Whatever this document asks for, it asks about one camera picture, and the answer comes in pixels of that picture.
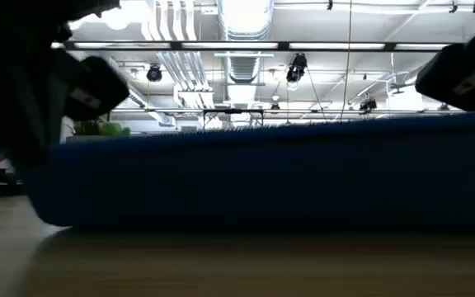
track light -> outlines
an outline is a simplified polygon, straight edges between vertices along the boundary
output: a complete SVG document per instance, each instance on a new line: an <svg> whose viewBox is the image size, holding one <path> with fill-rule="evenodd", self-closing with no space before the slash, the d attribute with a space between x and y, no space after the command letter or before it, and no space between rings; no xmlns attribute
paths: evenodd
<svg viewBox="0 0 475 297"><path fill-rule="evenodd" d="M305 69L307 68L307 59L305 54L298 53L293 60L293 63L289 67L287 72L287 82L288 83L297 83L300 78L305 74Z"/></svg>
<svg viewBox="0 0 475 297"><path fill-rule="evenodd" d="M152 83L160 82L162 79L161 65L151 64L146 78Z"/></svg>

wooden table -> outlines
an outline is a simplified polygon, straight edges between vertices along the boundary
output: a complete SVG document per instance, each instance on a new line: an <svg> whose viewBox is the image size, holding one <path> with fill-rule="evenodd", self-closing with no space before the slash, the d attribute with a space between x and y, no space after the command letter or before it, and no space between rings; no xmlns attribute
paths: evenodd
<svg viewBox="0 0 475 297"><path fill-rule="evenodd" d="M475 234L79 233L0 199L0 296L475 297Z"/></svg>

ceiling light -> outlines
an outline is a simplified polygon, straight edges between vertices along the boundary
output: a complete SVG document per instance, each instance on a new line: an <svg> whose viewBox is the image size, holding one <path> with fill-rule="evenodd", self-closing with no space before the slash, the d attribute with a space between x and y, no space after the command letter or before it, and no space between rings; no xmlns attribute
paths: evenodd
<svg viewBox="0 0 475 297"><path fill-rule="evenodd" d="M298 90L299 83L298 82L287 82L287 89L289 91L296 91Z"/></svg>
<svg viewBox="0 0 475 297"><path fill-rule="evenodd" d="M182 44L183 49L254 49L254 50L272 50L277 49L275 42L186 42Z"/></svg>
<svg viewBox="0 0 475 297"><path fill-rule="evenodd" d="M131 112L146 112L145 110L143 109L140 109L140 108L115 108L114 110L112 110L111 112L114 112L114 113L131 113Z"/></svg>
<svg viewBox="0 0 475 297"><path fill-rule="evenodd" d="M396 50L442 50L450 44L398 44Z"/></svg>
<svg viewBox="0 0 475 297"><path fill-rule="evenodd" d="M256 34L269 25L272 0L225 0L219 2L221 19L229 30L243 34Z"/></svg>
<svg viewBox="0 0 475 297"><path fill-rule="evenodd" d="M292 50L382 50L385 44L370 43L305 43L294 42L289 44Z"/></svg>
<svg viewBox="0 0 475 297"><path fill-rule="evenodd" d="M202 109L191 109L191 108L147 108L146 112L164 112L164 113L203 113Z"/></svg>
<svg viewBox="0 0 475 297"><path fill-rule="evenodd" d="M129 20L126 18L126 15L119 8L113 8L102 13L102 19L104 20L105 24L113 30L123 30L129 24Z"/></svg>
<svg viewBox="0 0 475 297"><path fill-rule="evenodd" d="M171 46L168 42L73 42L73 45L79 49L85 50L122 50L122 49L151 49L167 50Z"/></svg>
<svg viewBox="0 0 475 297"><path fill-rule="evenodd" d="M215 53L216 58L274 58L274 54L261 54L261 53Z"/></svg>

